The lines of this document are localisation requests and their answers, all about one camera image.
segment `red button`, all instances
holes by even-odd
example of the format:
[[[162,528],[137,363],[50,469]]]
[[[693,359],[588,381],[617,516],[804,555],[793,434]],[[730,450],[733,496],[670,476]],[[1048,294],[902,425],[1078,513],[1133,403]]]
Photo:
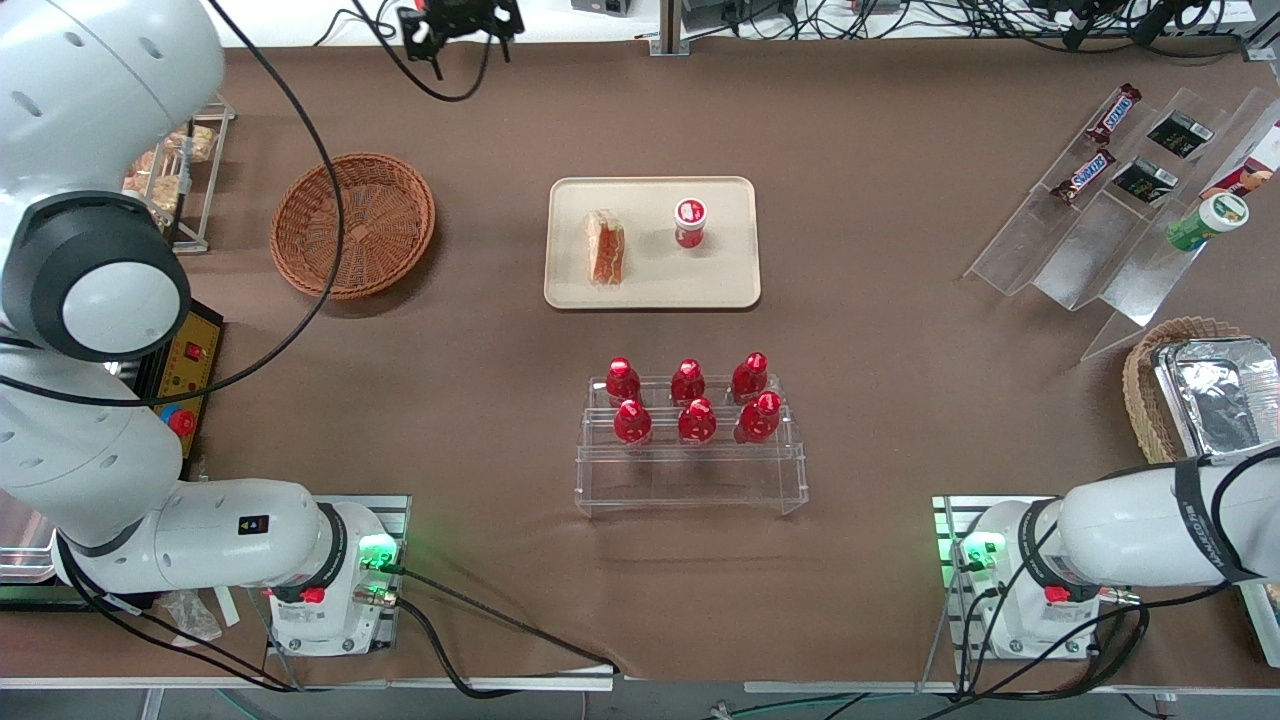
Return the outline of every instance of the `red button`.
[[[1050,585],[1044,588],[1044,600],[1050,602],[1066,602],[1071,600],[1071,591],[1062,585]]]
[[[196,414],[186,407],[179,407],[169,414],[165,424],[178,437],[187,437],[196,432]]]

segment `green can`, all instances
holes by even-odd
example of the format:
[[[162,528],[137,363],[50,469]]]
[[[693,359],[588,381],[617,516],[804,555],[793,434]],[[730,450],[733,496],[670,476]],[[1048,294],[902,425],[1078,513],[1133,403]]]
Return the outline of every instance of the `green can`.
[[[1231,232],[1249,219],[1249,206],[1230,192],[1203,201],[1192,214],[1169,225],[1165,237],[1179,250],[1196,250],[1211,237]]]

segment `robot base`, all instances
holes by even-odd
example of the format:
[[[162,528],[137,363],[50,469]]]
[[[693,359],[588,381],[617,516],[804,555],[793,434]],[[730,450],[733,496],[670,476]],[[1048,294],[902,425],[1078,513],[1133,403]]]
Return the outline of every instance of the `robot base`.
[[[385,537],[371,510],[355,502],[334,503],[347,525],[347,551],[320,602],[280,602],[271,597],[271,632],[289,655],[323,657],[369,652],[383,609],[352,600],[357,588],[387,589],[388,577],[361,565],[366,538]]]
[[[1023,518],[1030,506],[1025,502],[1009,501],[993,505],[974,523],[972,532],[955,548],[956,566],[973,561],[986,564],[986,568],[966,571],[964,577],[972,583],[972,592],[961,592],[960,612],[969,610],[973,598],[986,591],[1010,587],[1014,573],[1023,565],[1018,533]],[[1034,537],[1043,537],[1044,530],[1057,518],[1057,503],[1041,514]],[[1043,551],[1050,547],[1046,543]],[[1032,660],[1039,657],[1050,646],[1061,639],[1080,623],[1098,615],[1098,598],[1087,602],[1048,602],[1042,588],[1028,573],[1019,574],[1010,587],[1010,594],[993,616],[998,597],[980,601],[980,620],[983,635],[991,638],[988,652],[1002,660]],[[1061,644],[1048,655],[1051,660],[1087,660],[1088,646],[1093,633],[1083,632]]]

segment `green indicator light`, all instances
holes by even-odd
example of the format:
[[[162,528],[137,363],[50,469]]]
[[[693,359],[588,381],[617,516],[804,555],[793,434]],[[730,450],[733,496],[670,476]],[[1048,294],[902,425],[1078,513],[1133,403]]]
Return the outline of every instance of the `green indicator light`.
[[[396,560],[396,539],[387,533],[360,538],[360,564],[374,570]]]
[[[973,533],[964,539],[964,553],[983,568],[995,568],[996,553],[1004,552],[1005,537],[998,533]]]

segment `beige tray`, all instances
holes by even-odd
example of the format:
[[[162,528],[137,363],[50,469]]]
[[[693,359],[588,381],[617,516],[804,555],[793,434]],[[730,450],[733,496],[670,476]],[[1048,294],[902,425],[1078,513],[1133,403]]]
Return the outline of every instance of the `beige tray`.
[[[676,202],[707,205],[707,234],[676,245]],[[622,220],[622,284],[588,279],[586,214],[607,208]],[[746,178],[564,178],[552,186],[543,295],[562,310],[749,307],[760,299],[755,188]]]

